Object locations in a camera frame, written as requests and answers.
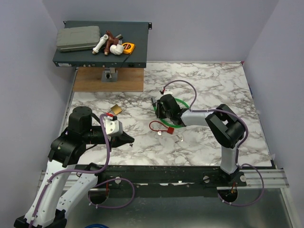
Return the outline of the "green cable lock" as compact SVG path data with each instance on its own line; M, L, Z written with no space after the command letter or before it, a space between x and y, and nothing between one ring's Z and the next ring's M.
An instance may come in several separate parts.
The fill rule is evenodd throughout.
M175 98L175 101L176 101L177 103L183 104L186 108L189 108L189 105L188 105L186 102L184 102L184 101L182 101L182 100L180 100L180 99L178 99L178 98ZM154 111L156 111L157 107L156 107L156 100L155 100L154 97L151 98L151 102L152 102L152 106L153 106ZM171 123L168 123L168 122L165 121L164 119L159 119L159 120L160 120L160 122L161 122L162 124L164 124L164 125L167 126L167 127L181 128L181 126L173 125L173 124L171 124Z

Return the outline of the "red cable lock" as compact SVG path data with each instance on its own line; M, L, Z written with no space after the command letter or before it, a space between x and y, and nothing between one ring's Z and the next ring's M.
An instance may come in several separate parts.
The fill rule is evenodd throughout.
M156 120L151 121L149 123L149 128L151 131L157 132L157 133L168 133L168 134L174 133L173 127L166 126L164 123L162 123L160 121L156 121Z

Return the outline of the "brass padlock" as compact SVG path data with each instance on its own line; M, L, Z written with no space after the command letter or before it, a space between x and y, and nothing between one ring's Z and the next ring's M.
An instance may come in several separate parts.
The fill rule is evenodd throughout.
M117 104L115 104L114 106L112 106L110 108L110 113L113 114L113 115L118 115L122 111L123 111L122 108L119 105L117 105Z

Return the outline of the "white elbow fitting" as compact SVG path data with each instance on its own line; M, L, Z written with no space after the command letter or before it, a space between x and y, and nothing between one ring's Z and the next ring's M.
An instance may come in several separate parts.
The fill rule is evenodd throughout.
M122 46L120 44L111 45L109 50L114 55L121 55L124 51L124 46Z

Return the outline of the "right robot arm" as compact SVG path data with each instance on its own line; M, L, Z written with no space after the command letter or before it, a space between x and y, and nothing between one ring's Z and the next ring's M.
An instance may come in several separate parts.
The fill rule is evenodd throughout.
M239 170L239 147L248 136L248 127L226 104L211 110L190 110L181 108L176 99L167 94L159 100L152 99L152 105L158 119L169 119L174 126L209 127L221 145L221 172L218 180L224 186L235 182L235 173Z

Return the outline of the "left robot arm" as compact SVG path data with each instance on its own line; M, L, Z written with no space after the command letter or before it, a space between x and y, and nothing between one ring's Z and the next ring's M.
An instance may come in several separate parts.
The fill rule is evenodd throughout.
M97 116L87 106L73 109L67 128L56 138L48 155L47 169L28 212L14 222L16 228L64 228L71 210L88 191L102 187L112 148L133 144L122 123L110 114ZM103 167L94 163L75 169L87 145L106 145Z

